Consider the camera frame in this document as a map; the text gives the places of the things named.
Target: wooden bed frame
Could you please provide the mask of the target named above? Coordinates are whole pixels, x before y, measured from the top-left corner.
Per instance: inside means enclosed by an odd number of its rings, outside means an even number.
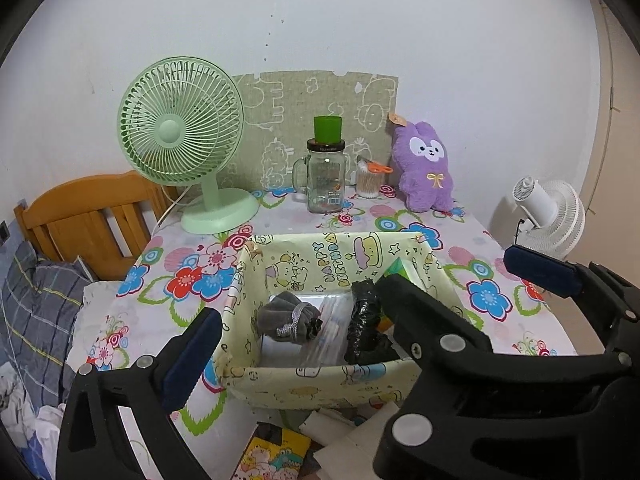
[[[172,200],[175,187],[165,187]],[[149,201],[156,219],[171,205],[161,186],[135,171],[78,178],[50,189],[24,208],[14,209],[26,240],[53,261],[80,256],[100,280],[122,280],[149,242],[140,211]],[[104,215],[110,209],[132,256],[120,251]]]

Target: plush toy tag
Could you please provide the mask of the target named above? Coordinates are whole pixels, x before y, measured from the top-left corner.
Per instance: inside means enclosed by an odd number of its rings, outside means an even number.
[[[406,126],[406,119],[398,114],[393,114],[389,112],[389,120],[393,124],[398,124],[399,126]]]

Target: plaid pillow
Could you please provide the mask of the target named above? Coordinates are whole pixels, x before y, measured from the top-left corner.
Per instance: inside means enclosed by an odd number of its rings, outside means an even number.
[[[88,283],[81,266],[46,260],[28,241],[14,255],[1,293],[0,342],[35,413],[68,396],[75,373],[65,359]]]

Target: purple plush toy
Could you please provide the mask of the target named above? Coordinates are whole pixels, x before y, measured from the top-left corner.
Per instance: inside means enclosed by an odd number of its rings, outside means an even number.
[[[430,124],[407,122],[406,126],[396,127],[391,156],[402,170],[400,190],[406,195],[406,206],[411,211],[453,208],[453,180],[447,153]]]

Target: gray drawstring pouch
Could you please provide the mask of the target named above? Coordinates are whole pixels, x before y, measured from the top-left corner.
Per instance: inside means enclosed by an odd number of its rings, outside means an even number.
[[[297,345],[314,339],[321,326],[320,311],[287,290],[261,306],[256,319],[258,334]]]

